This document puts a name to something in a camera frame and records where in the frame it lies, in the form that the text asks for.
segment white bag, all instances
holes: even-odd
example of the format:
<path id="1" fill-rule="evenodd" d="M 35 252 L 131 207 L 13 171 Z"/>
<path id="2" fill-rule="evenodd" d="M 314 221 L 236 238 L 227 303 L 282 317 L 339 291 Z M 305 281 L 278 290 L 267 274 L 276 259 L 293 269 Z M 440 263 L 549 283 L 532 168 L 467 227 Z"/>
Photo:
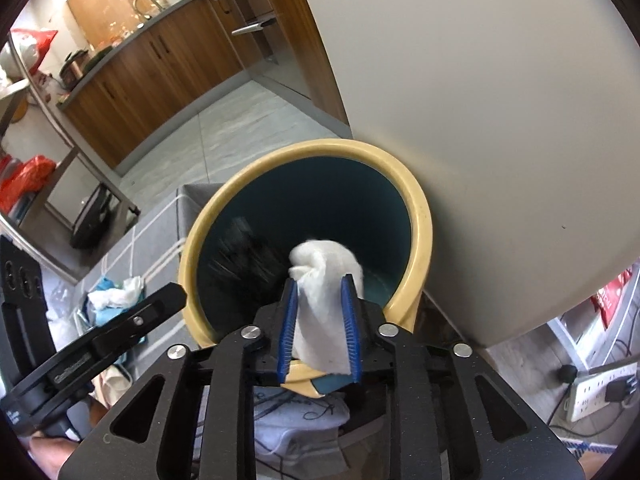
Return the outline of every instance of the white bag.
<path id="1" fill-rule="evenodd" d="M 30 70 L 38 62 L 38 42 L 31 34 L 12 32 L 11 35 L 14 38 L 16 49 L 20 52 L 24 60 L 24 64 L 27 66 L 27 69 Z M 20 69 L 16 65 L 14 57 L 11 55 L 8 43 L 6 43 L 0 51 L 0 66 L 2 66 L 10 78 L 22 78 Z"/>

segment screw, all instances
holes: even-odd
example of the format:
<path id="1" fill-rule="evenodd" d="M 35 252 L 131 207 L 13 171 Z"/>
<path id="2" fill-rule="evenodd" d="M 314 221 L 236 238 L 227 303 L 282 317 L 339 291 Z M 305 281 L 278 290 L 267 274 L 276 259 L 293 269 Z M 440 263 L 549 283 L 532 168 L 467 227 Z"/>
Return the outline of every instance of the screw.
<path id="1" fill-rule="evenodd" d="M 378 327 L 378 332 L 380 335 L 385 337 L 395 337 L 398 335 L 398 327 L 391 323 L 385 323 L 384 325 L 380 325 Z"/>
<path id="2" fill-rule="evenodd" d="M 260 337 L 260 334 L 262 334 L 262 330 L 254 325 L 245 326 L 240 331 L 240 335 L 245 339 L 256 339 L 257 337 Z"/>
<path id="3" fill-rule="evenodd" d="M 182 359 L 187 353 L 187 349 L 184 345 L 173 345 L 166 351 L 166 355 L 169 359 Z"/>
<path id="4" fill-rule="evenodd" d="M 453 347 L 453 353 L 458 357 L 469 357 L 473 351 L 471 346 L 466 343 L 458 343 Z"/>

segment tiled floor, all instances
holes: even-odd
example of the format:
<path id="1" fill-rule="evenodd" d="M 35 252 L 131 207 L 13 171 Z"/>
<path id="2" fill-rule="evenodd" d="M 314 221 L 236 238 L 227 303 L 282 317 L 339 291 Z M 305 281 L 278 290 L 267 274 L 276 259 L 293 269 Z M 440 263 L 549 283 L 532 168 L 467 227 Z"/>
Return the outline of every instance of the tiled floor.
<path id="1" fill-rule="evenodd" d="M 120 184 L 144 214 L 191 182 L 226 182 L 277 148 L 335 135 L 254 81 L 226 95 L 148 153 Z"/>

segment gray cloth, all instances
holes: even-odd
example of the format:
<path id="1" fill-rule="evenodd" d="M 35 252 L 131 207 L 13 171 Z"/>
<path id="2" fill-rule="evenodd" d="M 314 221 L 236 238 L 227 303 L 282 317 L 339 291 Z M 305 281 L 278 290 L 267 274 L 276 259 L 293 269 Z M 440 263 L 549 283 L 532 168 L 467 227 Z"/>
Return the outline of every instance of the gray cloth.
<path id="1" fill-rule="evenodd" d="M 222 184 L 187 184 L 167 196 L 118 241 L 102 260 L 78 283 L 74 301 L 82 301 L 102 276 L 116 283 L 132 276 L 145 280 L 147 296 L 178 279 L 180 254 L 186 237 L 204 205 Z M 136 345 L 126 363 L 137 379 L 169 346 L 182 343 L 198 349 L 178 313 L 149 333 Z"/>

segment metal rail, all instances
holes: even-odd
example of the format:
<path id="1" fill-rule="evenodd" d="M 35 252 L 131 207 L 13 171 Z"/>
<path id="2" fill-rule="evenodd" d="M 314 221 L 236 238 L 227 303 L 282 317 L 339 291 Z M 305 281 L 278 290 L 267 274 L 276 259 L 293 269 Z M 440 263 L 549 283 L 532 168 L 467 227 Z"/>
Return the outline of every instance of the metal rail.
<path id="1" fill-rule="evenodd" d="M 109 180 L 108 177 L 94 164 L 94 162 L 79 148 L 79 146 L 76 144 L 73 138 L 65 130 L 65 127 L 62 124 L 60 124 L 60 121 L 58 120 L 58 118 L 49 109 L 49 106 L 44 101 L 43 97 L 40 95 L 40 92 L 38 92 L 38 87 L 33 81 L 33 79 L 31 78 L 31 74 L 29 74 L 29 70 L 27 69 L 27 66 L 24 63 L 22 56 L 17 51 L 14 43 L 14 38 L 12 37 L 11 33 L 7 35 L 7 42 L 9 44 L 9 49 L 11 50 L 11 54 L 14 58 L 14 61 L 18 66 L 18 69 L 20 69 L 20 74 L 24 79 L 26 79 L 30 83 L 29 90 L 31 92 L 31 95 L 33 96 L 38 106 L 44 113 L 45 117 L 47 118 L 47 121 L 49 121 L 51 126 L 53 126 L 53 129 L 56 131 L 56 133 L 62 138 L 62 140 L 68 147 L 78 149 L 78 159 L 82 162 L 82 164 L 84 164 L 84 166 L 89 170 L 89 172 L 96 179 L 98 179 L 98 181 L 104 183 L 109 188 L 109 191 L 111 191 L 115 195 L 115 197 L 119 199 L 127 207 L 127 209 L 129 209 L 133 214 L 139 215 L 140 209 L 138 209 L 138 207 L 131 200 L 129 200 L 124 195 L 124 193 L 121 192 L 120 189 L 113 182 L 111 182 L 111 180 Z"/>

